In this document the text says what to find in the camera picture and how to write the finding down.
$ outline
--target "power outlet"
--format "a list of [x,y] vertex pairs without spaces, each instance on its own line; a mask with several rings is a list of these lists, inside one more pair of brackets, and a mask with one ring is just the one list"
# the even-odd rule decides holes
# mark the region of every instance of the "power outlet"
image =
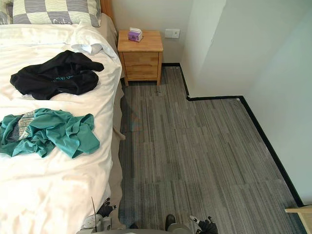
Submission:
[[179,38],[180,29],[178,28],[167,28],[165,30],[165,38]]

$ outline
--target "purple tissue box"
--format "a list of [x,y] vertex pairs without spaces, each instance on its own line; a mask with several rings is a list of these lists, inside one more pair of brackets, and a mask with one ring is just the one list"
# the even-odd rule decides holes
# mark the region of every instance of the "purple tissue box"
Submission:
[[128,33],[128,39],[139,42],[142,39],[142,32],[137,33],[130,31]]

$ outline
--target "gray carpet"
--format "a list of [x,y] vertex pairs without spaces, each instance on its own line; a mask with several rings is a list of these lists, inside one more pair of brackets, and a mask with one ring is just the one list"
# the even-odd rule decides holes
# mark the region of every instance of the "gray carpet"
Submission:
[[161,86],[130,82],[122,100],[119,158],[127,226],[164,229],[167,214],[209,215],[220,234],[305,233],[295,201],[237,99],[187,101],[179,67],[163,67]]

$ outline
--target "black baseboard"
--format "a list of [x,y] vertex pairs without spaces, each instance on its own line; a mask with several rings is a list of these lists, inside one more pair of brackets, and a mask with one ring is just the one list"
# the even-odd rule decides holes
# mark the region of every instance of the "black baseboard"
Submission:
[[180,63],[179,62],[163,62],[161,64],[161,66],[163,66],[163,67],[180,67]]
[[186,99],[188,101],[198,101],[198,100],[213,100],[213,99],[227,99],[227,98],[239,98],[239,100],[241,101],[241,103],[243,104],[243,106],[245,107],[249,117],[252,119],[253,124],[255,125],[257,131],[259,132],[263,142],[265,143],[266,147],[268,148],[275,164],[277,165],[280,173],[282,174],[290,192],[292,193],[292,196],[297,204],[298,207],[302,207],[304,206],[296,188],[294,187],[291,179],[289,178],[282,162],[279,160],[273,146],[271,145],[269,139],[267,138],[267,136],[265,135],[263,129],[261,128],[258,120],[256,119],[255,115],[253,114],[250,106],[248,105],[247,101],[245,100],[245,98],[243,96],[217,96],[217,97],[190,97],[189,94],[189,90],[187,88],[186,82],[185,82],[185,78],[184,78],[184,74],[181,68],[180,63],[173,63],[174,65],[171,65],[171,63],[166,63],[166,65],[164,66],[179,66],[180,70],[181,70],[181,74],[182,74],[182,78],[183,78],[183,83],[184,83],[184,88],[185,88],[185,92],[186,92]]

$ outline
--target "teal shirt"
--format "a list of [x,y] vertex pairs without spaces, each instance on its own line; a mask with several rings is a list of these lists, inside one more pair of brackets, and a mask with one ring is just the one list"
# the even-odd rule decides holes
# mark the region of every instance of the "teal shirt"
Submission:
[[[92,114],[74,117],[66,111],[46,108],[27,114],[26,118],[26,114],[8,115],[0,122],[0,153],[15,156],[35,152],[46,157],[57,146],[69,157],[75,158],[81,153],[91,154],[99,148],[99,141],[92,133]],[[25,127],[21,123],[22,117],[30,121],[26,121]]]

